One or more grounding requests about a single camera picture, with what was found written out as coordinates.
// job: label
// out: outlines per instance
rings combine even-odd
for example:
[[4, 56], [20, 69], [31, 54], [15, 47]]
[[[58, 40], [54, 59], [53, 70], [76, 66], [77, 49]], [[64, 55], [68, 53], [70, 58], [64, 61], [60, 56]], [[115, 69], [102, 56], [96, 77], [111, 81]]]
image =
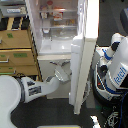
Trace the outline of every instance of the label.
[[13, 38], [12, 33], [7, 33], [8, 38]]
[[9, 67], [8, 69], [13, 69], [12, 67]]
[[27, 57], [27, 53], [13, 53], [15, 58], [24, 58]]
[[20, 9], [7, 9], [8, 13], [20, 13]]
[[113, 80], [118, 87], [120, 87], [126, 75], [127, 75], [127, 70], [120, 64], [113, 76]]
[[5, 55], [0, 55], [0, 57], [5, 57]]

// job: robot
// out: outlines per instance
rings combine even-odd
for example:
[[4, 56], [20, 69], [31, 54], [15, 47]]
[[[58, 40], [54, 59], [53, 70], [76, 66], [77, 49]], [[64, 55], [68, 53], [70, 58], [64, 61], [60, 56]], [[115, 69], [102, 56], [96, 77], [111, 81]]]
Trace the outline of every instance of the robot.
[[128, 37], [115, 33], [110, 47], [96, 47], [93, 57], [94, 94], [103, 104], [116, 105], [128, 90]]

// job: open refrigerator door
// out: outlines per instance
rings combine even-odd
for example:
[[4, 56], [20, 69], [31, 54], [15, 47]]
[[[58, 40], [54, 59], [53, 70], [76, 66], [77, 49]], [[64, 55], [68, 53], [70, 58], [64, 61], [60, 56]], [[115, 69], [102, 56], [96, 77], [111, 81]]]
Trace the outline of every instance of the open refrigerator door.
[[77, 100], [79, 100], [79, 94], [77, 93], [79, 91], [79, 86], [81, 86], [79, 81], [81, 78], [83, 54], [86, 54], [89, 58], [89, 61], [87, 60], [87, 66], [85, 65], [84, 67], [87, 68], [85, 75], [88, 75], [90, 69], [89, 65], [91, 65], [93, 50], [98, 36], [97, 34], [96, 37], [87, 37], [88, 26], [86, 24], [87, 22], [92, 23], [92, 26], [89, 26], [89, 30], [92, 31], [92, 33], [93, 31], [98, 33], [99, 1], [25, 1], [38, 53], [37, 59], [42, 78], [45, 79], [48, 76], [54, 75], [58, 66], [62, 67], [69, 75], [69, 79], [71, 78], [71, 82], [68, 81], [63, 83], [58, 89], [58, 92], [53, 94], [54, 96], [50, 97], [47, 95], [47, 97], [69, 98], [70, 104], [74, 105], [74, 107], [79, 106], [81, 103], [77, 103]]

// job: cabinet drawer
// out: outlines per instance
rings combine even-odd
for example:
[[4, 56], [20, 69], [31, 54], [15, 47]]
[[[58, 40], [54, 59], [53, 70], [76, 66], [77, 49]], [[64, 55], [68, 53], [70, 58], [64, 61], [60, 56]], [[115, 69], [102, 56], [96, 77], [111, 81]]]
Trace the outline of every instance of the cabinet drawer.
[[27, 30], [0, 31], [0, 49], [31, 48]]
[[16, 76], [22, 73], [24, 75], [38, 75], [36, 66], [15, 66], [15, 67], [0, 67], [0, 75]]
[[19, 65], [35, 65], [31, 49], [0, 50], [0, 67]]

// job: refrigerator door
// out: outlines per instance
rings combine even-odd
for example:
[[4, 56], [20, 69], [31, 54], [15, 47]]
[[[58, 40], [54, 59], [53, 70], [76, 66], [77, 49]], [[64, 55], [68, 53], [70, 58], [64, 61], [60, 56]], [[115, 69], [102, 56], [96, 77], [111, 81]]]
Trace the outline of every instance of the refrigerator door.
[[79, 13], [79, 35], [73, 39], [71, 45], [72, 78], [69, 94], [69, 103], [74, 105], [75, 114], [80, 114], [98, 37], [99, 0], [85, 0], [83, 4], [80, 3], [79, 7], [81, 8], [80, 11], [83, 11]]

